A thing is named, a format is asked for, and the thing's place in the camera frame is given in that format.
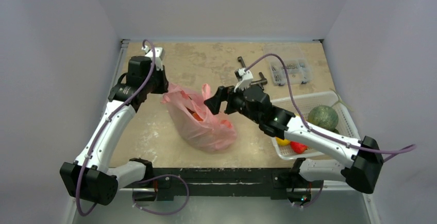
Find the yellow fake lemon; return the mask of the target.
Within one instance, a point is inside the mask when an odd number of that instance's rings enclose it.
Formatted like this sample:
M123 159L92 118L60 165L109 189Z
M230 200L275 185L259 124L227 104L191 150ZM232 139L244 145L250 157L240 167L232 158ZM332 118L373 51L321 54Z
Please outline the yellow fake lemon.
M291 141L279 137L276 137L275 140L278 146L288 146L291 143Z

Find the white plastic basket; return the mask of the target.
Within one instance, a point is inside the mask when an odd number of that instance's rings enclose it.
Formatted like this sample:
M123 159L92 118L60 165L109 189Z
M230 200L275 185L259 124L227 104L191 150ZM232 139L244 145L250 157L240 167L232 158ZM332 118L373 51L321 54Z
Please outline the white plastic basket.
M317 125L342 136L360 139L358 130L349 114L351 108L342 101L338 93L331 89L327 92L294 96L294 100L304 118L310 124ZM294 160L300 157L313 158L323 154L315 149L305 151L293 150L288 143L277 142L272 138L277 155L283 160Z

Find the black metal base rail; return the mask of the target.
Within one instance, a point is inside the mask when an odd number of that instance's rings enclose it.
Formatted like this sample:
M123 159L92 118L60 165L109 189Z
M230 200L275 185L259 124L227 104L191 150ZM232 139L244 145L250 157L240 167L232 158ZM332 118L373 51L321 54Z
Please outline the black metal base rail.
M269 197L272 200L295 200L315 193L322 181L307 182L291 168L154 168L157 180L134 182L125 188L139 193L157 193L159 201L175 196Z

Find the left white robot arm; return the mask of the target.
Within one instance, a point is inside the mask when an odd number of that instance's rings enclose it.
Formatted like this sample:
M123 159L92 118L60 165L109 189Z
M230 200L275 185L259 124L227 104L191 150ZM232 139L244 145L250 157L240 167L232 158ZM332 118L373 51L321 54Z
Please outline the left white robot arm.
M113 152L125 128L148 94L164 94L169 82L159 56L134 56L128 70L112 87L103 117L89 142L74 162L65 162L60 175L71 197L108 205L117 191L132 183L148 187L154 174L150 161L133 158L109 167Z

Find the pink plastic bag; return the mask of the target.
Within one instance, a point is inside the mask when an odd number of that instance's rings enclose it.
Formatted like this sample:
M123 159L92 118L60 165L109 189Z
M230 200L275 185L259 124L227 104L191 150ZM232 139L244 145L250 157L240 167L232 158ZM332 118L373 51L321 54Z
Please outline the pink plastic bag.
M205 152L225 150L237 140L235 127L224 113L213 115L204 104L211 96L207 83L203 84L200 93L170 83L161 101L178 134L190 146Z

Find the green fake melon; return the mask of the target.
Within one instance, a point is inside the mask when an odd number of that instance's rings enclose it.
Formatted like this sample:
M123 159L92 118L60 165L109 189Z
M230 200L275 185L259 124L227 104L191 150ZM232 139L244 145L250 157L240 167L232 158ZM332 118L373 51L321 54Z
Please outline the green fake melon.
M336 129L339 116L334 108L326 105L314 107L308 114L307 121L329 131Z

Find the orange fake fruit in bag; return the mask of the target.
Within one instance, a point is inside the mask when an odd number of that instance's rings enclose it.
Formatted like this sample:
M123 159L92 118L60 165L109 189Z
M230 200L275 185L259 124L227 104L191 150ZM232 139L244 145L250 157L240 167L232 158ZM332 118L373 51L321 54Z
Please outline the orange fake fruit in bag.
M193 118L199 122L203 122L204 119L201 118L196 112L191 112L191 115L193 116Z

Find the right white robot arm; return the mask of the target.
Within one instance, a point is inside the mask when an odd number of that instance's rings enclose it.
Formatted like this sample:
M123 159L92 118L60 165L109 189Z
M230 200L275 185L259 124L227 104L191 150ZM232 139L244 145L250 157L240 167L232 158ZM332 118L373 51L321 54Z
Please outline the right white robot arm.
M331 157L329 160L297 159L289 173L293 185L328 180L345 182L362 193L374 192L384 159L372 137L360 140L307 124L301 115L273 105L269 95L256 86L246 90L220 86L204 103L216 115L224 101L227 103L225 114L238 112L270 137L299 142Z

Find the red fake strawberry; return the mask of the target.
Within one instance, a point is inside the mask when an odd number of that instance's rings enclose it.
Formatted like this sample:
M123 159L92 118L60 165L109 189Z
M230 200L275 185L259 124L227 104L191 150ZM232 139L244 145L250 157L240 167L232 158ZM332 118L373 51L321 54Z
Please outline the red fake strawberry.
M290 147L296 154L303 154L308 150L308 146L294 141L290 143Z

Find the clear plastic screw box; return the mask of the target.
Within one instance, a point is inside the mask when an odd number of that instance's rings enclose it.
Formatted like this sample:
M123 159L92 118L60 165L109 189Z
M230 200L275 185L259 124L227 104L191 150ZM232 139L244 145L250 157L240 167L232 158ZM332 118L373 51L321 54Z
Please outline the clear plastic screw box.
M312 68L297 43L267 44L263 47L265 54L277 54L284 61L286 70L281 62L272 56L266 58L273 85L287 84L285 73L288 73L290 84L306 84L312 81Z

